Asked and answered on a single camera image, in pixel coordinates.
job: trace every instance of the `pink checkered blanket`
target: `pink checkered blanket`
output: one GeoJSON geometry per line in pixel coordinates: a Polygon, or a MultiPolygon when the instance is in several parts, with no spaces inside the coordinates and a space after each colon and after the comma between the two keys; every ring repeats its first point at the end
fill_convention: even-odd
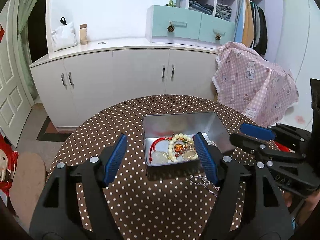
{"type": "Polygon", "coordinates": [[[292,74],[253,49],[228,42],[218,48],[218,53],[219,67],[212,81],[219,103],[267,126],[282,119],[286,109],[298,101],[292,74]]]}

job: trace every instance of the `pine cone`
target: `pine cone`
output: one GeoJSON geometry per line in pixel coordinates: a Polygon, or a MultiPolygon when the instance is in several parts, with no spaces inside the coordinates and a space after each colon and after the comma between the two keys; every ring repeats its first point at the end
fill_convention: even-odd
{"type": "Polygon", "coordinates": [[[168,27],[168,32],[173,33],[174,32],[174,26],[170,25],[168,27]]]}

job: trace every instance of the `red object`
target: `red object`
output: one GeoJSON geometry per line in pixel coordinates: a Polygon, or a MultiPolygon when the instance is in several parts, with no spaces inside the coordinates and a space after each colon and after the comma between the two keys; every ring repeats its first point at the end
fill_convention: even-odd
{"type": "Polygon", "coordinates": [[[153,150],[153,151],[156,151],[156,144],[157,144],[158,142],[160,142],[160,141],[163,141],[163,140],[171,140],[171,139],[172,139],[172,137],[161,137],[161,138],[155,140],[155,141],[151,144],[150,151],[149,151],[149,163],[152,162],[151,152],[152,152],[152,150],[153,150]]]}
{"type": "Polygon", "coordinates": [[[4,29],[2,28],[2,26],[0,24],[0,42],[2,41],[3,36],[4,36],[4,29]]]}
{"type": "Polygon", "coordinates": [[[11,174],[9,181],[0,182],[0,190],[2,190],[7,195],[7,197],[9,197],[9,189],[12,186],[13,175],[17,167],[18,152],[12,151],[11,146],[4,141],[1,134],[0,134],[0,149],[5,153],[5,155],[8,158],[7,172],[11,174]]]}
{"type": "Polygon", "coordinates": [[[280,143],[277,143],[277,142],[275,142],[275,143],[276,143],[276,145],[278,146],[278,148],[279,148],[280,151],[290,152],[290,150],[289,150],[289,148],[288,148],[287,146],[284,146],[284,145],[282,145],[282,144],[280,144],[280,143]]]}

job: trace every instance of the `polka dot tablecloth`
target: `polka dot tablecloth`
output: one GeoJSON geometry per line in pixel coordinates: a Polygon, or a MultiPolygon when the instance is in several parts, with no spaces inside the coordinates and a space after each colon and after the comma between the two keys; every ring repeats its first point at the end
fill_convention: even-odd
{"type": "MultiPolygon", "coordinates": [[[[105,109],[78,127],[57,153],[50,173],[58,162],[78,165],[91,156],[98,156],[104,147],[113,145],[117,137],[124,133],[128,136],[128,151],[115,181],[104,189],[123,238],[198,239],[215,197],[203,186],[191,185],[189,176],[147,180],[142,119],[147,114],[209,111],[218,114],[229,133],[238,132],[243,122],[253,123],[237,111],[206,99],[177,95],[137,98],[105,109]]],[[[273,142],[269,146],[277,149],[273,142]]],[[[253,156],[239,148],[233,155],[240,163],[254,164],[253,156]]],[[[245,184],[241,183],[231,230],[240,224],[244,194],[245,184]]],[[[77,184],[77,197],[83,226],[92,230],[81,184],[77,184]]]]}

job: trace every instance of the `green clip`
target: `green clip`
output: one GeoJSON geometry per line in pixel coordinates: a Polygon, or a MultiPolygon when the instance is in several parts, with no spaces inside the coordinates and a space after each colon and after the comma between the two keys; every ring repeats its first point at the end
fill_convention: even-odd
{"type": "Polygon", "coordinates": [[[173,1],[172,1],[172,0],[169,1],[169,3],[167,4],[167,6],[175,7],[175,5],[173,4],[173,1]]]}

